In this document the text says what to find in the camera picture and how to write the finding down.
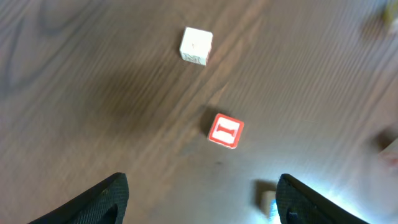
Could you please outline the red letter I block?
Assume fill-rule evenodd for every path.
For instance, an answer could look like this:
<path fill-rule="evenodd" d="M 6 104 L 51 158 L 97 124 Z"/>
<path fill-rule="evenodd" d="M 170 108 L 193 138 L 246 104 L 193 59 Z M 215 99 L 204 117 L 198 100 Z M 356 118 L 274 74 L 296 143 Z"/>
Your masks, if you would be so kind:
<path fill-rule="evenodd" d="M 238 146 L 244 123 L 225 114 L 218 113 L 215 116 L 208 140 L 229 149 L 235 149 Z"/>

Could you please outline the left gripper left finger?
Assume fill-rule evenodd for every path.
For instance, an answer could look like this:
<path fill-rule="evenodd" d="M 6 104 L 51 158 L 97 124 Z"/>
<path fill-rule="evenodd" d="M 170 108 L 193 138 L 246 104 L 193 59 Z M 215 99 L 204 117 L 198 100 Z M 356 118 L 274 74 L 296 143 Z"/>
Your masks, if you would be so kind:
<path fill-rule="evenodd" d="M 124 173 L 117 172 L 33 224 L 122 224 L 129 200 Z"/>

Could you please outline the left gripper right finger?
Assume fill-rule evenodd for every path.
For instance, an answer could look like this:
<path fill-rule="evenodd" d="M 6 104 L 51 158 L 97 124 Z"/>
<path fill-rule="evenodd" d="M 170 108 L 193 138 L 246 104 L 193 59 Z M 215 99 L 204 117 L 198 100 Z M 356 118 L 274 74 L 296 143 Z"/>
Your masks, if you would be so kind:
<path fill-rule="evenodd" d="M 290 174 L 282 174 L 276 188 L 281 224 L 366 224 Z"/>

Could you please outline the blue number 2 block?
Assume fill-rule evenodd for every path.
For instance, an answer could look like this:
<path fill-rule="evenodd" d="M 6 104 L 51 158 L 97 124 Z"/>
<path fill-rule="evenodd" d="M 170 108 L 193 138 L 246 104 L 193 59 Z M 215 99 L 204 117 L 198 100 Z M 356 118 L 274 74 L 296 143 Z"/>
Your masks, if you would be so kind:
<path fill-rule="evenodd" d="M 275 191 L 265 191 L 262 194 L 261 208 L 269 223 L 279 220 Z"/>

